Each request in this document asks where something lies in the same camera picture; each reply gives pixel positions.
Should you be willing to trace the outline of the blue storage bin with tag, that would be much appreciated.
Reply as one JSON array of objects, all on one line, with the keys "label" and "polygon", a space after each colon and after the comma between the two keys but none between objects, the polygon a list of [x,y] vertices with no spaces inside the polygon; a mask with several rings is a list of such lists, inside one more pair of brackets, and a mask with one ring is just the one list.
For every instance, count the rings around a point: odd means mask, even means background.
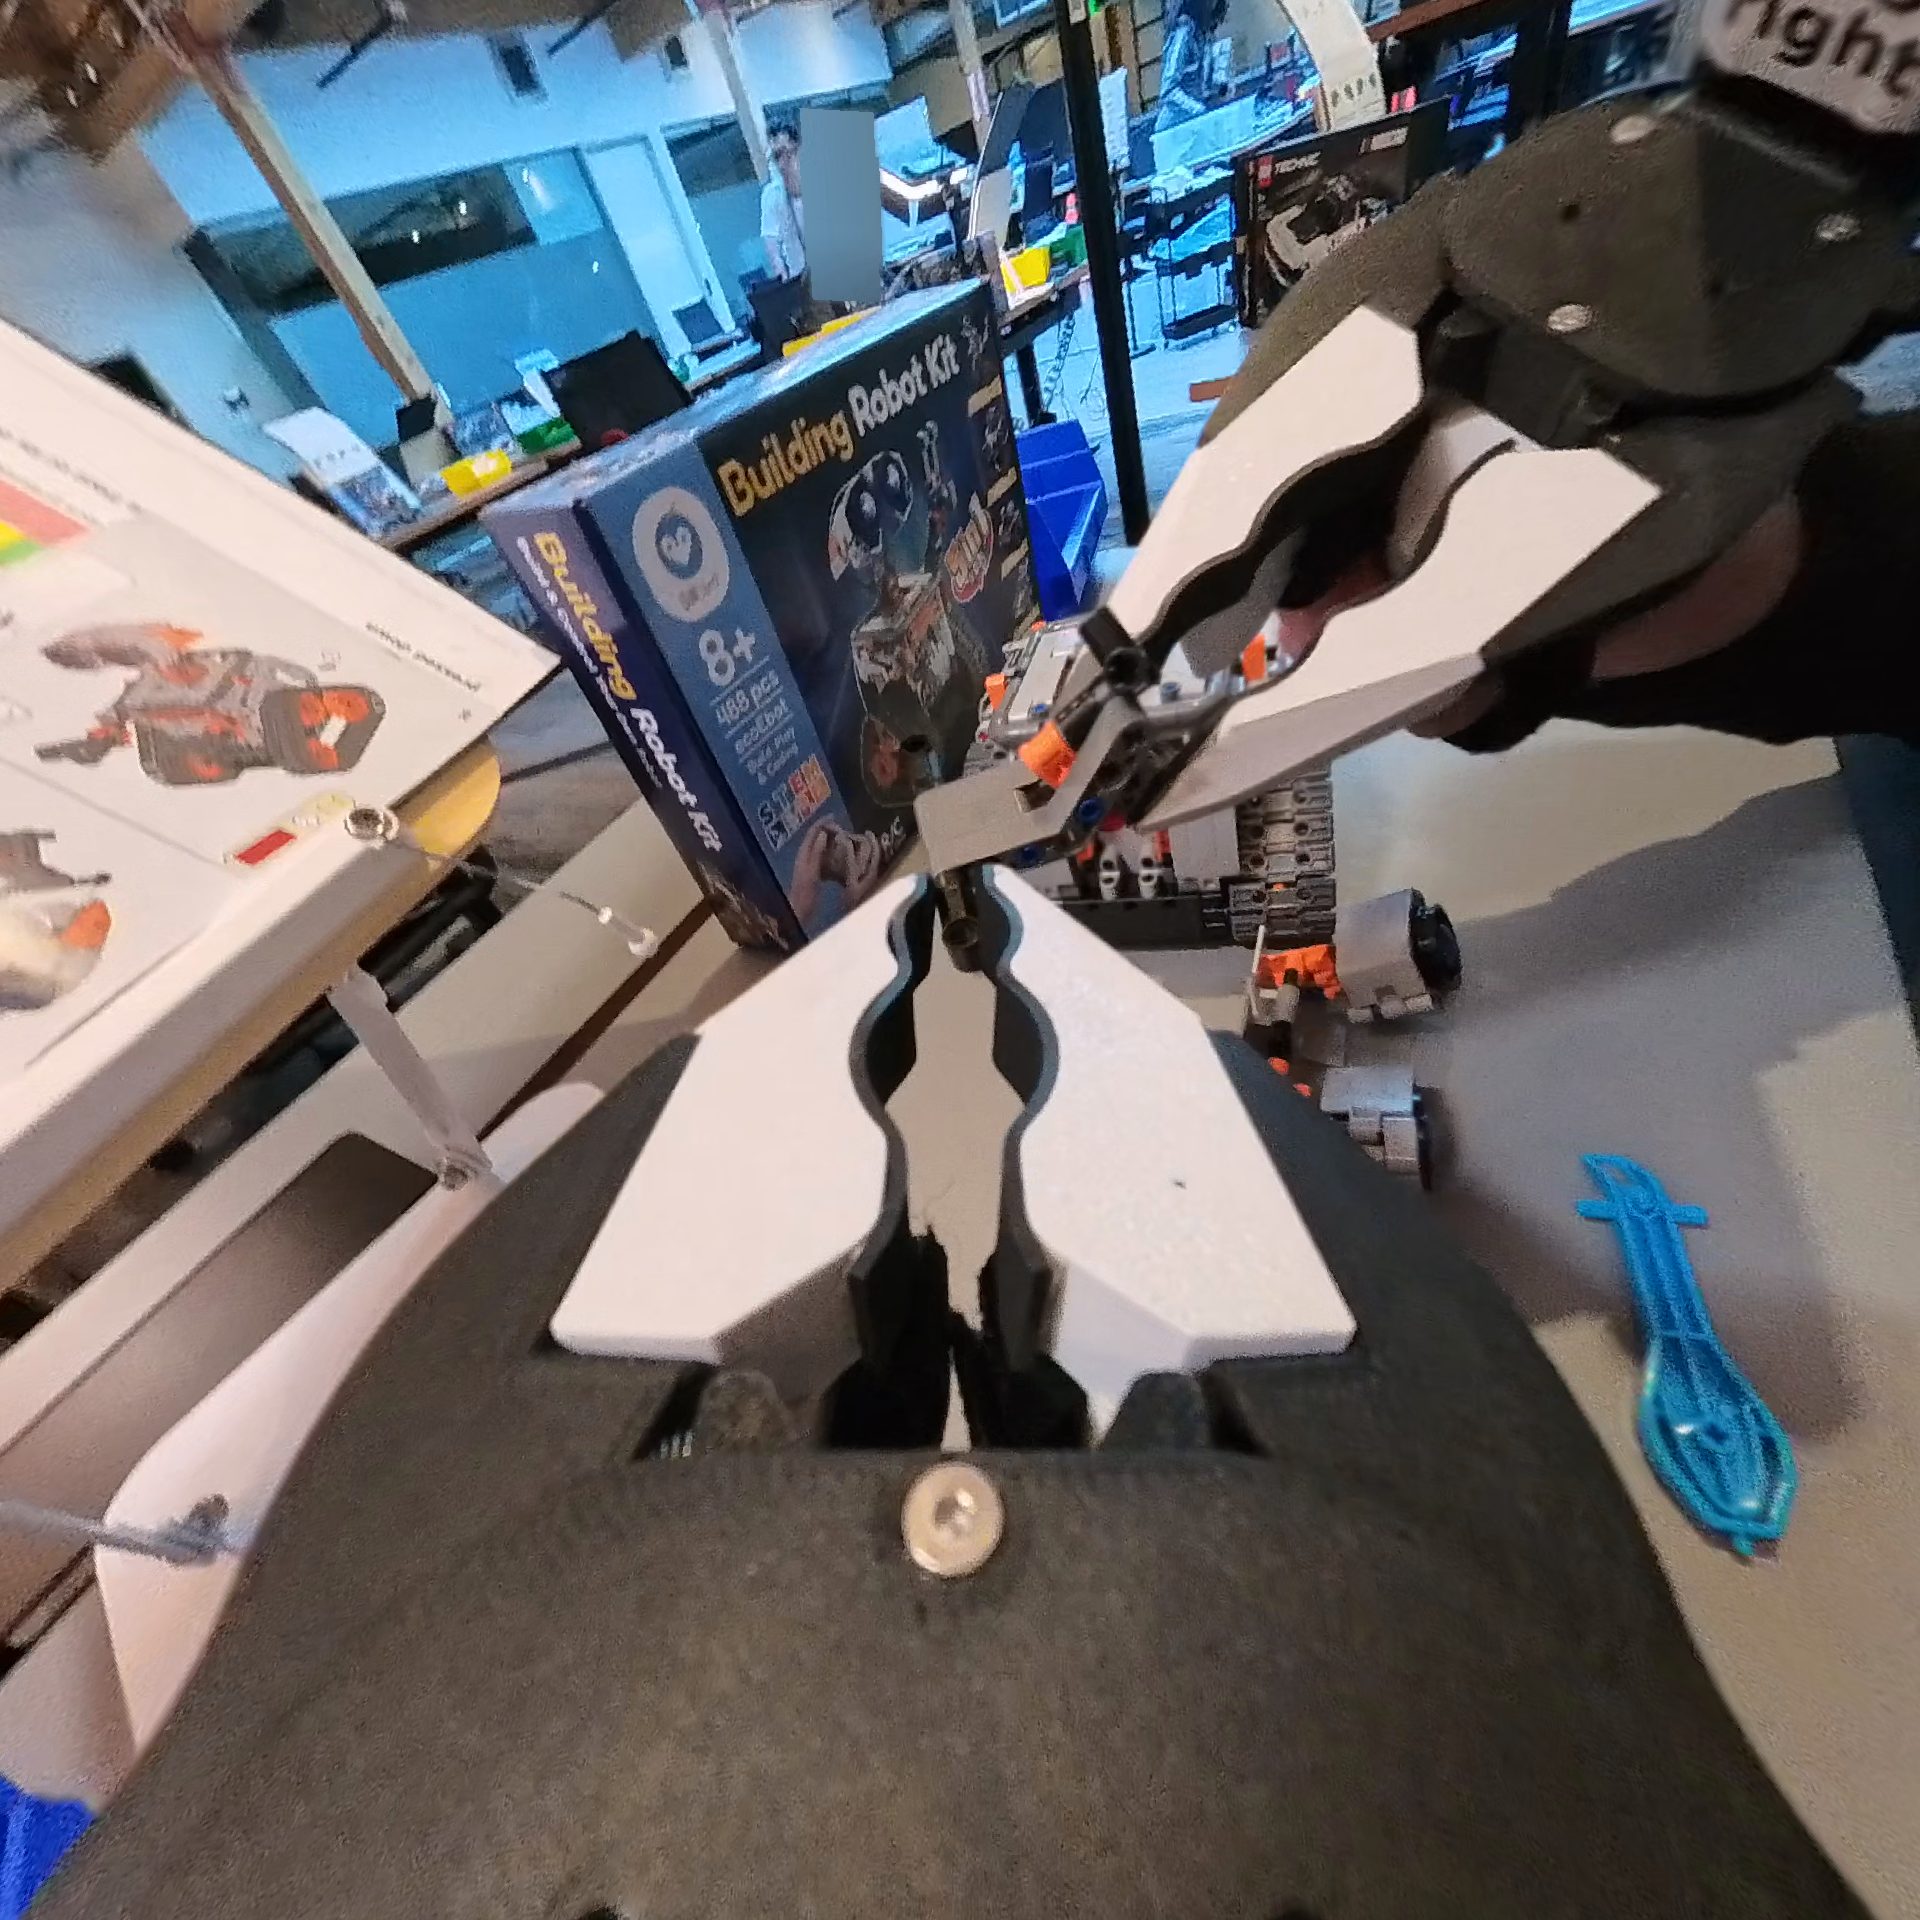
[{"label": "blue storage bin with tag", "polygon": [[26,1916],[89,1823],[83,1800],[46,1797],[3,1778],[3,1918]]}]

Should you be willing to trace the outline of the person's right forearm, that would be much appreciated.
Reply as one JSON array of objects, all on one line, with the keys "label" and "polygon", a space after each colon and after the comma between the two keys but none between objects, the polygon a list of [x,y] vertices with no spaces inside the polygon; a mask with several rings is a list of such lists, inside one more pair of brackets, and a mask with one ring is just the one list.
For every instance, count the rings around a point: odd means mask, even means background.
[{"label": "person's right forearm", "polygon": [[[1742,681],[1793,741],[1874,732],[1918,742],[1918,412],[1835,428],[1790,492],[1805,551],[1789,597],[1752,631]],[[1572,683],[1575,643],[1527,664]]]}]

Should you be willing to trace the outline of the grey orange brick assembly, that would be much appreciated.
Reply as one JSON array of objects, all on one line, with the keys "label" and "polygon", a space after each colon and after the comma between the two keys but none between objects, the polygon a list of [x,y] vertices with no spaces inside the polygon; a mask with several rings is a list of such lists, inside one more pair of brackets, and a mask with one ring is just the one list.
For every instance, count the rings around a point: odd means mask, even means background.
[{"label": "grey orange brick assembly", "polygon": [[1170,781],[1207,742],[1228,707],[1249,692],[1275,685],[1275,680],[1228,692],[1217,707],[1187,708],[1181,720],[1162,712],[1162,727],[1174,737],[1166,760],[1156,770],[1134,750],[1147,737],[1150,715],[1141,712],[1135,692],[1165,677],[1165,662],[1152,662],[1127,651],[1109,662],[1083,662],[1077,618],[1077,652],[1069,677],[1054,697],[1052,716],[1044,732],[1017,754],[951,780],[927,784],[913,801],[917,824],[927,850],[928,888],[936,904],[932,874],[956,863],[979,862],[979,912],[986,897],[982,875],[989,866],[1008,866],[1004,855],[1038,850],[1044,859],[1069,850],[1069,827],[1080,803],[1097,775],[1116,775],[1124,798],[1139,798],[1139,815],[1165,795]]}]

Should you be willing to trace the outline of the blue robot kit box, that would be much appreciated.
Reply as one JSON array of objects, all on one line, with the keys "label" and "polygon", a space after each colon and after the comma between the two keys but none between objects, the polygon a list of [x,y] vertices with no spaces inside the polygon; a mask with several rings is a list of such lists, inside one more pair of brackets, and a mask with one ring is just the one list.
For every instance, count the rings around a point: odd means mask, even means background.
[{"label": "blue robot kit box", "polygon": [[480,514],[739,947],[917,837],[1039,617],[989,286],[908,295]]}]

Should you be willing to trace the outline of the printed instruction sheet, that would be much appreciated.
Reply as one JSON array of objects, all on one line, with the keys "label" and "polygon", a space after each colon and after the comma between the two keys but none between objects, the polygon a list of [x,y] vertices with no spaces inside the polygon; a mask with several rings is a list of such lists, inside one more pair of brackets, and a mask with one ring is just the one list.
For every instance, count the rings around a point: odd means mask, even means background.
[{"label": "printed instruction sheet", "polygon": [[547,655],[5,323],[5,1080],[259,939]]}]

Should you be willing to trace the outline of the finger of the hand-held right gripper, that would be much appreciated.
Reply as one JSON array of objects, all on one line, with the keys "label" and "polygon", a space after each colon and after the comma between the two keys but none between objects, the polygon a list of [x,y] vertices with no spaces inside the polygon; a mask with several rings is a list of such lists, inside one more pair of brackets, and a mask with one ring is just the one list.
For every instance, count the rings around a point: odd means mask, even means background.
[{"label": "finger of the hand-held right gripper", "polygon": [[1500,635],[1657,495],[1595,447],[1490,458],[1448,498],[1427,558],[1333,615],[1279,683],[1228,707],[1139,827],[1239,803],[1440,707],[1478,677]]},{"label": "finger of the hand-held right gripper", "polygon": [[1285,545],[1343,498],[1383,500],[1376,452],[1425,406],[1417,335],[1370,307],[1343,317],[1181,469],[1109,601],[1083,662],[1134,651],[1226,662],[1279,601]]}]

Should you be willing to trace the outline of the black toy car box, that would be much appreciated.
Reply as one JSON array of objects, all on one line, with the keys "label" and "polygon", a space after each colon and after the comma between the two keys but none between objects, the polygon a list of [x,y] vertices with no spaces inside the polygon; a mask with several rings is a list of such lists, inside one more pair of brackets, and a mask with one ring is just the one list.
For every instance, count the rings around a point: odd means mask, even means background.
[{"label": "black toy car box", "polygon": [[1318,261],[1387,218],[1440,165],[1452,105],[1234,154],[1237,321],[1254,332]]}]

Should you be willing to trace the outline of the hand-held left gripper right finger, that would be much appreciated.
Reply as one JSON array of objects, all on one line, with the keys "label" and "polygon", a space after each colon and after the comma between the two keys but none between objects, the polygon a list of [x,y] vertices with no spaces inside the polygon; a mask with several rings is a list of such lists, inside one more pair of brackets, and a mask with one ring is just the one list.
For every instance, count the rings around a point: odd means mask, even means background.
[{"label": "hand-held left gripper right finger", "polygon": [[1345,1354],[1355,1314],[1219,1041],[1062,906],[981,875],[1001,1148],[995,1325],[1091,1436],[1149,1375]]}]

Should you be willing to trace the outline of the black pole with disc top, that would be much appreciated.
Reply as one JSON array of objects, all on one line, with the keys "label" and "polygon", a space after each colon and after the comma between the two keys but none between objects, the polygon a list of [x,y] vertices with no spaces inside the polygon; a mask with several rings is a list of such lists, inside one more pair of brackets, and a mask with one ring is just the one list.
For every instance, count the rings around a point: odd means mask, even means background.
[{"label": "black pole with disc top", "polygon": [[1119,266],[1116,189],[1107,149],[1091,41],[1091,2],[1054,2],[1052,12],[1062,57],[1077,204],[1088,245],[1088,284],[1109,408],[1116,502],[1126,542],[1138,545],[1147,532],[1150,508],[1139,447],[1132,335]]}]

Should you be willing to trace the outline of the white stand base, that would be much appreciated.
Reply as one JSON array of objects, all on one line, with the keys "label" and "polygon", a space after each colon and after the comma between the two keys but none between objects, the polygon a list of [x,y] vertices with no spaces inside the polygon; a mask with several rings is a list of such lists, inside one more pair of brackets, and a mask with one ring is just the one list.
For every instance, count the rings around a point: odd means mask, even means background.
[{"label": "white stand base", "polygon": [[435,1186],[182,1415],[109,1502],[109,1521],[152,1525],[217,1492],[236,1537],[232,1554],[199,1566],[94,1552],[136,1756],[203,1667],[297,1457],[366,1347],[452,1242],[601,1098],[563,1082],[480,1139],[369,972],[348,972],[331,1002],[424,1132]]}]

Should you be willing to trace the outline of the light blue brick separator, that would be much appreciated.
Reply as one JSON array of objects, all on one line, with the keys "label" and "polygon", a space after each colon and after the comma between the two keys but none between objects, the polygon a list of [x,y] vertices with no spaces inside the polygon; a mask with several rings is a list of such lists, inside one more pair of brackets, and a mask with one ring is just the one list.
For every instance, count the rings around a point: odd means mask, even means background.
[{"label": "light blue brick separator", "polygon": [[1704,1209],[1675,1200],[1648,1166],[1583,1155],[1587,1221],[1612,1228],[1641,1341],[1635,1433],[1655,1477],[1698,1530],[1742,1558],[1773,1550],[1797,1499],[1787,1428],[1723,1345],[1686,1234]]}]

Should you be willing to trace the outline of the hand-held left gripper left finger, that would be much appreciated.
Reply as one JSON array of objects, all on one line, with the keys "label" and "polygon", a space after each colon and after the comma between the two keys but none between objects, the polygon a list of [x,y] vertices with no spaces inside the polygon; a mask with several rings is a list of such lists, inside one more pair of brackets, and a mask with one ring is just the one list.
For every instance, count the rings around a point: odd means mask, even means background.
[{"label": "hand-held left gripper left finger", "polygon": [[924,962],[924,875],[709,1017],[551,1316],[576,1354],[758,1372],[797,1404],[857,1354],[852,1268],[899,1153],[856,1040]]}]

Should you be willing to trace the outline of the grey tracked toy robot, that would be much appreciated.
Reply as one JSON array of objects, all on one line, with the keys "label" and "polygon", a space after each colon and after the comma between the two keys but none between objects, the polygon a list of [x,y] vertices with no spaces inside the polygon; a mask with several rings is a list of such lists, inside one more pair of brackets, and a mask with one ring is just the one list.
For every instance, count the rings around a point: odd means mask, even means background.
[{"label": "grey tracked toy robot", "polygon": [[[1077,618],[1028,623],[987,675],[966,773],[1017,754],[1052,716],[1077,652]],[[1198,677],[1175,651],[1165,677],[1135,692],[1150,715],[1135,746],[1145,771],[1174,749],[1162,712],[1217,707],[1228,692],[1273,677],[1298,659],[1271,613],[1237,664]],[[1004,855],[1045,899],[1061,904],[1116,947],[1277,947],[1330,942],[1337,918],[1333,784],[1324,766],[1296,771],[1261,795],[1171,827],[1145,830],[1116,775],[1097,775],[1072,815],[1069,850]]]}]

